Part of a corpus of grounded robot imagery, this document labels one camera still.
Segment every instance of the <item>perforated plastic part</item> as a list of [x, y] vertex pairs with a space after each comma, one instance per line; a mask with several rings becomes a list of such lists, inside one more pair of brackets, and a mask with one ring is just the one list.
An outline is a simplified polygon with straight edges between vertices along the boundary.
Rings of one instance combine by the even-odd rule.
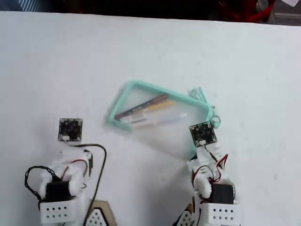
[[189, 213], [189, 211], [184, 211], [178, 221], [177, 226], [190, 226], [192, 221], [192, 215]]
[[104, 216], [99, 209], [94, 209], [90, 214], [86, 226], [107, 226]]
[[201, 222], [212, 225], [240, 225], [239, 205], [204, 203]]
[[41, 223], [62, 223], [76, 220], [76, 202], [42, 202], [40, 204]]

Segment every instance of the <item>wire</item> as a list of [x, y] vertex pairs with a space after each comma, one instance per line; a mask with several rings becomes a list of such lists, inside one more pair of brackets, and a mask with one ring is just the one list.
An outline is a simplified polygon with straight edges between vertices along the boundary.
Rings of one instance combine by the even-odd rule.
[[67, 169], [69, 169], [69, 166], [67, 166], [67, 167], [65, 168], [65, 170], [64, 170], [64, 172], [63, 172], [63, 175], [62, 175], [62, 177], [61, 177], [61, 180], [63, 180], [63, 178], [64, 178], [64, 176], [65, 176], [65, 173], [66, 173]]
[[[84, 176], [86, 175], [86, 173], [87, 173], [87, 171], [88, 171], [88, 164], [87, 164], [87, 162], [85, 161], [85, 160], [83, 160], [83, 159], [76, 159], [76, 160], [74, 160], [74, 161], [71, 161], [70, 163], [75, 163], [75, 162], [78, 162], [78, 161], [83, 161], [85, 164], [86, 164], [86, 169], [85, 169], [85, 172], [84, 172]], [[65, 168], [65, 170], [64, 170], [64, 172], [63, 172], [63, 175], [62, 175], [62, 177], [61, 177], [61, 180], [63, 180], [63, 178], [64, 178], [64, 176], [65, 176], [65, 174], [66, 174], [66, 171], [69, 169], [69, 166], [67, 166], [66, 168]]]
[[88, 170], [88, 164], [87, 164], [87, 162], [86, 162], [85, 160], [83, 160], [83, 159], [77, 159], [77, 160], [72, 161], [71, 163], [75, 163], [75, 162], [78, 162], [78, 161], [83, 161], [83, 162], [86, 164], [86, 170], [85, 170], [85, 173], [84, 173], [84, 176], [85, 176], [86, 173], [87, 173], [87, 170]]
[[100, 173], [99, 173], [99, 177], [98, 177], [98, 181], [97, 181], [97, 184], [96, 184], [96, 188], [95, 188], [94, 195], [93, 195], [93, 197], [92, 197], [92, 200], [91, 200], [91, 202], [90, 202], [90, 205], [89, 205], [89, 207], [88, 207], [88, 211], [87, 211], [87, 213], [86, 213], [85, 220], [84, 220], [84, 225], [86, 225], [86, 222], [87, 222], [88, 217], [89, 217], [89, 212], [90, 212], [91, 209], [92, 209], [92, 205], [93, 205], [94, 200], [95, 200], [95, 197], [96, 197], [96, 195], [97, 195], [97, 190], [98, 190], [98, 187], [99, 187], [100, 179], [101, 179], [102, 174], [103, 174], [104, 165], [105, 165], [105, 162], [106, 162], [106, 160], [107, 160], [107, 150], [104, 148], [104, 146], [98, 145], [98, 144], [71, 145], [71, 144], [69, 144], [68, 141], [66, 141], [66, 140], [64, 140], [64, 142], [65, 142], [68, 146], [70, 146], [70, 147], [92, 147], [92, 146], [94, 146], [94, 147], [100, 147], [100, 148], [103, 150], [103, 152], [104, 152], [103, 165], [102, 165], [102, 168], [101, 168]]
[[203, 167], [207, 167], [207, 168], [210, 170], [210, 172], [211, 172], [212, 177], [209, 178], [209, 181], [214, 181], [214, 174], [213, 174], [212, 169], [210, 169], [210, 167], [207, 166], [207, 165], [203, 165], [203, 166], [199, 167], [199, 168], [196, 170], [196, 172], [194, 173], [194, 175], [193, 175], [193, 178], [192, 178], [192, 181], [193, 181], [193, 184], [192, 184], [192, 185], [193, 185], [193, 187], [194, 187], [194, 184], [195, 184], [195, 180], [196, 180], [197, 174], [198, 174], [198, 172], [199, 172]]
[[217, 169], [217, 171], [218, 171], [218, 173], [219, 173], [219, 176], [218, 176], [217, 179], [215, 179], [215, 180], [213, 181], [213, 183], [220, 182], [221, 177], [222, 177], [222, 174], [221, 174], [221, 172], [220, 172], [220, 170], [219, 170], [219, 167], [220, 167], [222, 170], [225, 169], [225, 165], [226, 165], [227, 158], [228, 158], [228, 154], [225, 154], [225, 155], [224, 155], [224, 156], [216, 163], [215, 167], [216, 167], [216, 169]]
[[208, 153], [210, 154], [210, 156], [214, 159], [215, 162], [217, 162], [216, 157], [207, 149], [206, 145], [204, 145], [204, 148], [206, 149], [206, 151], [208, 151]]
[[33, 169], [43, 169], [43, 170], [47, 170], [48, 173], [51, 174], [52, 176], [52, 181], [61, 181], [61, 179], [55, 174], [55, 172], [49, 168], [49, 167], [46, 167], [46, 166], [32, 166], [30, 167], [26, 172], [25, 172], [25, 178], [24, 178], [24, 185], [25, 187], [31, 192], [33, 193], [37, 199], [38, 199], [38, 208], [40, 210], [40, 203], [43, 202], [43, 199], [42, 197], [39, 195], [39, 193], [37, 191], [34, 191], [29, 185], [28, 185], [28, 177], [29, 177], [29, 173], [31, 170]]
[[198, 225], [198, 223], [199, 223], [199, 220], [200, 220], [200, 218], [201, 218], [201, 212], [202, 212], [202, 210], [201, 210], [201, 208], [199, 208], [198, 222], [197, 222], [197, 224], [196, 224], [196, 225]]

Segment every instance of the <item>pencil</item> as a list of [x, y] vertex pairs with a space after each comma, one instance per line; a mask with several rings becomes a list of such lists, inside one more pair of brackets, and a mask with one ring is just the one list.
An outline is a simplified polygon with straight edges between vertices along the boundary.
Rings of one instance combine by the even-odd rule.
[[169, 98], [169, 95], [168, 95], [167, 93], [161, 94], [161, 95], [159, 95], [159, 96], [157, 96], [157, 97], [155, 97], [155, 98], [153, 98], [153, 99], [151, 99], [151, 100], [149, 100], [149, 101], [147, 101], [147, 102], [145, 102], [145, 103], [143, 103], [143, 104], [140, 104], [140, 105], [138, 105], [138, 106], [136, 106], [136, 107], [133, 107], [133, 108], [131, 108], [131, 109], [125, 111], [125, 112], [116, 114], [116, 115], [114, 116], [114, 118], [115, 118], [116, 120], [119, 120], [119, 119], [121, 119], [122, 117], [125, 117], [125, 116], [127, 116], [127, 115], [129, 115], [129, 114], [132, 114], [132, 113], [134, 113], [134, 112], [136, 112], [136, 111], [139, 111], [139, 110], [141, 110], [141, 109], [144, 109], [144, 108], [146, 108], [146, 107], [148, 107], [148, 106], [150, 106], [150, 105], [155, 105], [155, 104], [157, 104], [157, 103], [159, 103], [159, 102], [162, 102], [162, 101], [164, 101], [164, 100], [166, 100], [166, 99], [168, 99], [168, 98]]

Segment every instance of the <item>white plastic bracket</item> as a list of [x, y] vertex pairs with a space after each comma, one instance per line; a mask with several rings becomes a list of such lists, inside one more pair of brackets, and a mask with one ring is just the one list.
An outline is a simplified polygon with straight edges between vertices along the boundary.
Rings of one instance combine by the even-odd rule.
[[43, 202], [40, 204], [40, 211], [42, 224], [76, 221], [76, 200]]
[[201, 222], [211, 225], [240, 225], [239, 205], [204, 203], [201, 204]]

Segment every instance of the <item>red wire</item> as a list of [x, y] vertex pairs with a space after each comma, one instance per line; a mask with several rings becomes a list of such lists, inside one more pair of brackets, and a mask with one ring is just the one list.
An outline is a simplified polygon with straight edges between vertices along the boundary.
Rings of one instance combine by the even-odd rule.
[[[86, 162], [85, 160], [83, 160], [83, 159], [77, 159], [77, 160], [71, 161], [70, 163], [75, 163], [75, 162], [78, 162], [78, 161], [83, 161], [83, 162], [86, 164], [86, 170], [85, 170], [85, 173], [84, 173], [84, 176], [85, 176], [86, 173], [87, 173], [87, 170], [88, 170], [88, 164], [87, 164], [87, 162]], [[64, 178], [65, 173], [66, 173], [66, 171], [67, 171], [68, 169], [69, 169], [69, 166], [67, 166], [66, 169], [64, 170], [63, 175], [62, 175], [62, 177], [61, 177], [61, 180]]]

